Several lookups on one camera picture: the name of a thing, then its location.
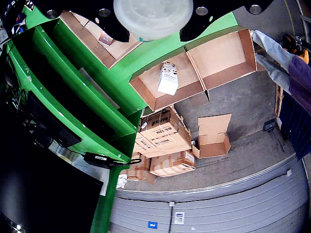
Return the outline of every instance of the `purple cloth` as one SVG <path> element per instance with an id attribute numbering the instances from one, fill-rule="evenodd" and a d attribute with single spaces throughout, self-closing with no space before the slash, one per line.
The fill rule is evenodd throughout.
<path id="1" fill-rule="evenodd" d="M 290 63 L 289 74 L 292 97 L 311 115 L 311 68 L 295 56 Z"/>

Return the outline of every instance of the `white box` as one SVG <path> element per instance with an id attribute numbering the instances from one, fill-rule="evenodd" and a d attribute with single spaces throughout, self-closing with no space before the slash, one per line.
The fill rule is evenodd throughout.
<path id="1" fill-rule="evenodd" d="M 178 78 L 176 66 L 172 63 L 164 63 L 161 69 L 159 87 L 157 91 L 175 95 L 178 89 Z"/>

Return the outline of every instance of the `gray garage door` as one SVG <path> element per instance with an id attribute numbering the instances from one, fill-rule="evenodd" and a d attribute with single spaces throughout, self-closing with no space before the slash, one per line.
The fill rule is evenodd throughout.
<path id="1" fill-rule="evenodd" d="M 208 200 L 175 203 L 115 198 L 112 233 L 263 233 L 297 232 L 308 211 L 308 183 L 300 162 L 254 188 Z M 176 212 L 184 216 L 175 223 Z M 148 224 L 157 223 L 157 230 Z"/>

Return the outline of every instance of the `black monitor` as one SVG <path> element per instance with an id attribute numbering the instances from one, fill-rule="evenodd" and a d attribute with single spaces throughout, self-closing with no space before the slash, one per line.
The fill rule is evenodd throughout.
<path id="1" fill-rule="evenodd" d="M 16 115 L 0 105 L 0 232 L 90 231 L 103 183 L 36 146 Z"/>

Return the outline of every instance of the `white label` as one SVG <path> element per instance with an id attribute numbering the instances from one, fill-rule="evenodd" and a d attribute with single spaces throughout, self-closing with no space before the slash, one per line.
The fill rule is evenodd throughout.
<path id="1" fill-rule="evenodd" d="M 191 155 L 191 154 L 189 154 L 188 152 L 186 152 L 186 156 L 185 156 L 185 158 L 186 159 L 189 159 L 191 162 L 193 162 L 194 163 L 194 157 Z"/>
<path id="2" fill-rule="evenodd" d="M 103 158 L 103 157 L 100 157 L 100 156 L 95 156 L 95 159 L 100 159 L 100 160 L 104 160 L 104 161 L 107 160 L 107 158 Z"/>
<path id="3" fill-rule="evenodd" d="M 184 223 L 185 223 L 185 212 L 176 212 L 175 224 L 184 224 Z"/>

